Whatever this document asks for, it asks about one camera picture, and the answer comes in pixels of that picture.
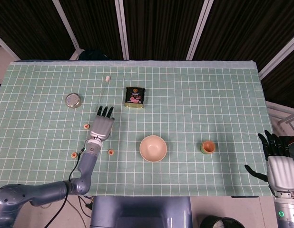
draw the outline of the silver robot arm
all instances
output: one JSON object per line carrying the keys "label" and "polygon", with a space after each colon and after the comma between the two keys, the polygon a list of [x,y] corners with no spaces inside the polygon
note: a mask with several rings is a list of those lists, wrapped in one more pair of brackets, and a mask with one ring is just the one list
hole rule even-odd
{"label": "silver robot arm", "polygon": [[9,184],[0,188],[0,228],[11,228],[23,204],[30,202],[33,206],[62,200],[66,195],[84,195],[91,186],[91,175],[97,161],[102,142],[111,132],[114,118],[110,118],[113,107],[99,108],[90,130],[91,138],[86,141],[86,150],[80,158],[79,178],[43,184],[39,186]]}
{"label": "silver robot arm", "polygon": [[248,165],[246,170],[269,183],[279,228],[294,228],[294,161],[282,137],[265,131],[267,139],[258,134],[265,153],[267,176],[256,173]]}

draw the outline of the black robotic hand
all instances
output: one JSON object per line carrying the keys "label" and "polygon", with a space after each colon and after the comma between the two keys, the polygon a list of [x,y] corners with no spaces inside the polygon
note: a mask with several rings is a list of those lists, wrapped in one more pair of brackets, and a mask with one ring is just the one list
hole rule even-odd
{"label": "black robotic hand", "polygon": [[[289,137],[281,137],[281,136],[277,137],[277,135],[270,134],[267,130],[265,130],[265,135],[267,136],[267,139],[260,133],[258,134],[258,137],[260,138],[262,142],[266,161],[268,161],[269,156],[290,157],[289,147],[287,144]],[[267,175],[255,172],[254,170],[252,170],[252,168],[249,165],[245,165],[245,169],[252,176],[258,179],[261,179],[265,182],[268,182]],[[273,193],[273,195],[275,195],[275,192],[271,188],[270,184],[269,184],[269,188],[271,192]]]}

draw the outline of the floor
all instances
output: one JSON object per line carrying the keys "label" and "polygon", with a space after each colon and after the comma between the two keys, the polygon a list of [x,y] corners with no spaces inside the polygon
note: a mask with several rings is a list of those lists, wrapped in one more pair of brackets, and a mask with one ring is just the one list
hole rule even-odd
{"label": "floor", "polygon": [[[0,79],[3,79],[7,66],[14,59],[0,47]],[[78,198],[70,196],[67,203],[50,227],[84,228],[89,227],[90,218],[80,210]],[[60,208],[62,201],[33,207],[29,203],[21,209],[15,228],[44,227]],[[277,228],[274,203],[272,197],[237,198],[231,197],[191,197],[194,228],[198,228],[207,215],[231,217],[240,221],[246,228]]]}

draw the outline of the metal lid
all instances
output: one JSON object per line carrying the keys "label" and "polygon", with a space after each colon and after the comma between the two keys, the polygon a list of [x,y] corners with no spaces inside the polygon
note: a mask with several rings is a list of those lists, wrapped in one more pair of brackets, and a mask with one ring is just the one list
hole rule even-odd
{"label": "metal lid", "polygon": [[77,108],[81,105],[81,98],[78,94],[72,93],[66,97],[66,105],[70,108]]}

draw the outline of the robotic hand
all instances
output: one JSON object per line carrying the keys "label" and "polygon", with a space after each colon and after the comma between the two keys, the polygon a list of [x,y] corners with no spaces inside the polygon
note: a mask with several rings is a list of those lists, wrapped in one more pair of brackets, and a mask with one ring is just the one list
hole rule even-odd
{"label": "robotic hand", "polygon": [[290,158],[287,143],[265,131],[267,139],[258,134],[265,153],[267,175],[257,173],[248,165],[246,170],[265,182],[274,195],[274,205],[279,228],[294,228],[294,161]]}
{"label": "robotic hand", "polygon": [[103,141],[110,136],[114,123],[114,118],[110,118],[113,107],[109,109],[108,114],[107,110],[108,107],[105,107],[101,113],[102,106],[99,108],[89,132],[91,138],[85,141],[85,147],[78,156],[79,159],[83,152],[78,165],[78,171],[81,174],[79,178],[71,179],[70,174],[69,179],[65,181],[37,186],[9,184],[0,188],[0,228],[11,228],[23,204],[28,201],[33,206],[40,206],[64,198],[66,201],[68,195],[84,195],[89,191],[91,175]]}

